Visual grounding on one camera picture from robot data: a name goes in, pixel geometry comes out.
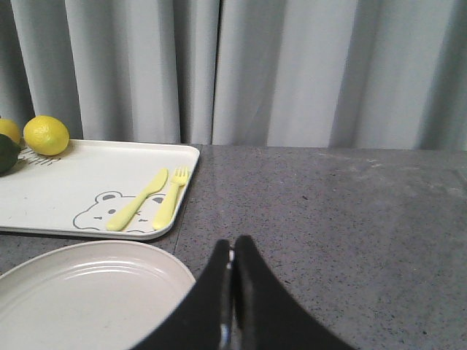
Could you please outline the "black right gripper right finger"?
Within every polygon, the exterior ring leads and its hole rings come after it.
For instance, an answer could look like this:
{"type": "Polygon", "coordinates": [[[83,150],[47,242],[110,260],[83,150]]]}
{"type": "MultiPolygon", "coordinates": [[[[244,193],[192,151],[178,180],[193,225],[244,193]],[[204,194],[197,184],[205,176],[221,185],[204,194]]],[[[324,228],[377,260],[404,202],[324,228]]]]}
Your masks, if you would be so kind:
{"type": "Polygon", "coordinates": [[[233,295],[241,349],[351,349],[281,285],[249,236],[234,247],[233,295]]]}

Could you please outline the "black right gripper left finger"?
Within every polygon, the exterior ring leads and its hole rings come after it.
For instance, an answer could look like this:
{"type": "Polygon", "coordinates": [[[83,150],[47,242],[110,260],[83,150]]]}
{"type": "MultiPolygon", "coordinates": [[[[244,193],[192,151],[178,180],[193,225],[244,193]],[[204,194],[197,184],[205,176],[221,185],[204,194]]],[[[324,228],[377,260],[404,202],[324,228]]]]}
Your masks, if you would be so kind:
{"type": "Polygon", "coordinates": [[[219,240],[183,301],[135,349],[230,349],[231,246],[219,240]]]}

